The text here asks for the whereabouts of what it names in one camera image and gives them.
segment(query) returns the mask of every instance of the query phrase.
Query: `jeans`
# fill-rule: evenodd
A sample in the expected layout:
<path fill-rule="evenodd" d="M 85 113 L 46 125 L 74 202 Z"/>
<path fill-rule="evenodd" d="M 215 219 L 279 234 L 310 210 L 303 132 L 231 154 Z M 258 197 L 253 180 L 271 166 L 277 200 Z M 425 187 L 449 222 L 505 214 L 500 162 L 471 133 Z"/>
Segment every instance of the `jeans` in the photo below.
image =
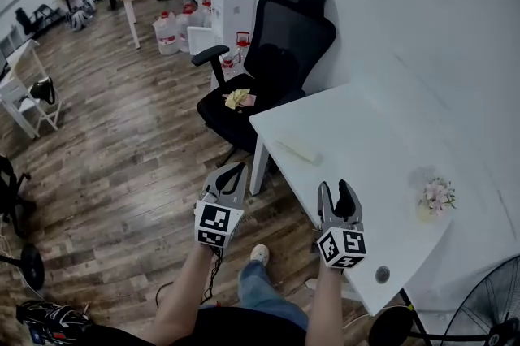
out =
<path fill-rule="evenodd" d="M 238 285 L 240 307 L 286 318 L 307 330 L 309 318 L 297 305 L 285 300 L 271 286 L 260 261 L 251 261 L 240 273 Z"/>

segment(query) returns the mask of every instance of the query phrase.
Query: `fan grille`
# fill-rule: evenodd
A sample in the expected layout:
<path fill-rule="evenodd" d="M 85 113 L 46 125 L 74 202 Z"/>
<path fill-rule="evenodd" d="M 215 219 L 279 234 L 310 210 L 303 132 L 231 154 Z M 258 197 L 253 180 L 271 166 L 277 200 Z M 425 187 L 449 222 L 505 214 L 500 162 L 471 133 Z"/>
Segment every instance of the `fan grille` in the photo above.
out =
<path fill-rule="evenodd" d="M 482 335 L 509 318 L 520 318 L 520 259 L 515 257 L 492 271 L 464 300 L 446 335 Z M 482 345 L 485 342 L 467 342 Z M 454 342 L 443 342 L 455 346 Z"/>

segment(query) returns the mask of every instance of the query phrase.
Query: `white sneaker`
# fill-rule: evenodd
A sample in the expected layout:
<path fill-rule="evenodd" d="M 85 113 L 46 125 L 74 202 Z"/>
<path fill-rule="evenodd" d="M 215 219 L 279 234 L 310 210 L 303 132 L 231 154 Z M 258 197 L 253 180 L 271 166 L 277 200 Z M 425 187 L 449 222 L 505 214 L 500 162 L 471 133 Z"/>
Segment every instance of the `white sneaker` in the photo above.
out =
<path fill-rule="evenodd" d="M 269 262 L 269 248 L 265 245 L 259 244 L 251 251 L 249 257 L 251 261 L 260 261 L 264 266 Z"/>

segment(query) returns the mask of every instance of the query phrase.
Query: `yellow cloth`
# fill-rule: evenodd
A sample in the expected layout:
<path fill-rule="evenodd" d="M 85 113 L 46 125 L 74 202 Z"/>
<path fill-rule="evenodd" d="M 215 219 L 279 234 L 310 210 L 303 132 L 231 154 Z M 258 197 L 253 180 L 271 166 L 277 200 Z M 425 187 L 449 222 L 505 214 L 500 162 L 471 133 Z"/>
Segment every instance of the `yellow cloth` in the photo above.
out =
<path fill-rule="evenodd" d="M 237 89 L 229 93 L 226 97 L 226 106 L 231 109 L 236 109 L 239 103 L 244 101 L 251 92 L 251 89 Z"/>

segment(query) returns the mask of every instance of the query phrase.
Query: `black shirt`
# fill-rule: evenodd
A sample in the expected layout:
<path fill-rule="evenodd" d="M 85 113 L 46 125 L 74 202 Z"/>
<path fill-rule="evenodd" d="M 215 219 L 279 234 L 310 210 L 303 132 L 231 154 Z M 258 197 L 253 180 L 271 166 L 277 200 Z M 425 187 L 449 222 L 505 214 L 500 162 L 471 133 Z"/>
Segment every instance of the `black shirt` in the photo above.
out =
<path fill-rule="evenodd" d="M 280 344 L 289 346 L 303 345 L 305 341 L 306 332 L 285 318 L 238 307 L 213 307 L 201 309 L 193 333 L 177 340 L 173 345 L 275 346 Z M 92 326 L 87 329 L 81 344 L 150 346 L 150 343 L 125 331 L 103 326 Z"/>

